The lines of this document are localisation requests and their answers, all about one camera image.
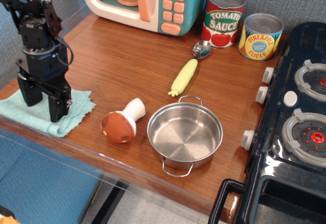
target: pineapple slices can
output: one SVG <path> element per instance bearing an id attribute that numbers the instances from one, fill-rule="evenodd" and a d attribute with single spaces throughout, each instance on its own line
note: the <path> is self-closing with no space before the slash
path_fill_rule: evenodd
<path id="1" fill-rule="evenodd" d="M 246 0 L 207 0 L 202 39 L 212 47 L 229 47 L 236 38 Z"/>
<path id="2" fill-rule="evenodd" d="M 239 42 L 240 53 L 251 60 L 268 60 L 274 56 L 284 23 L 278 16 L 251 14 L 244 20 Z"/>

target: white mushroom stem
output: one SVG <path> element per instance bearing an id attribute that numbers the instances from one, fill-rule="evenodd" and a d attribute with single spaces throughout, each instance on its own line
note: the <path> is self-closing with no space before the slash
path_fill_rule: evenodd
<path id="1" fill-rule="evenodd" d="M 139 98 L 130 101 L 122 112 L 131 116 L 134 121 L 140 119 L 146 114 L 145 106 Z"/>
<path id="2" fill-rule="evenodd" d="M 143 102 L 139 98 L 135 98 L 127 104 L 123 111 L 116 111 L 116 113 L 122 114 L 128 120 L 136 136 L 136 120 L 146 114 Z"/>

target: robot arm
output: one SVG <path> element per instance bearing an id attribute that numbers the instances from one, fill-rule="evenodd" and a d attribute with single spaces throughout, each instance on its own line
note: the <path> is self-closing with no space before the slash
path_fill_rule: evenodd
<path id="1" fill-rule="evenodd" d="M 71 87 L 65 80 L 68 71 L 68 44 L 58 36 L 61 18 L 52 0 L 0 0 L 11 13 L 22 37 L 25 57 L 19 59 L 18 84 L 28 106 L 48 95 L 50 119 L 56 122 L 67 115 L 71 105 Z"/>

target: brown mushroom cap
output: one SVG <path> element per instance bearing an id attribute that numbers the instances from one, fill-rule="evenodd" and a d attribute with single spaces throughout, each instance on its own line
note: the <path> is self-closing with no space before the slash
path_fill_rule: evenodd
<path id="1" fill-rule="evenodd" d="M 101 123 L 103 134 L 115 144 L 128 143 L 135 137 L 135 121 L 122 111 L 107 114 Z"/>

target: stove burner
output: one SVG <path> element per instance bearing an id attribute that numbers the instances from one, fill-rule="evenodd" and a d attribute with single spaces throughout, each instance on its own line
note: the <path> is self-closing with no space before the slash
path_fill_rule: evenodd
<path id="1" fill-rule="evenodd" d="M 304 81 L 306 81 L 311 90 L 326 95 L 326 71 L 314 70 L 304 74 Z"/>
<path id="2" fill-rule="evenodd" d="M 300 160 L 326 167 L 326 116 L 295 109 L 282 127 L 285 148 Z"/>
<path id="3" fill-rule="evenodd" d="M 326 65 L 312 64 L 306 60 L 294 76 L 300 92 L 320 101 L 326 102 Z"/>
<path id="4" fill-rule="evenodd" d="M 326 124 L 321 122 L 305 121 L 293 127 L 292 136 L 300 143 L 305 152 L 316 157 L 326 158 L 325 127 Z"/>

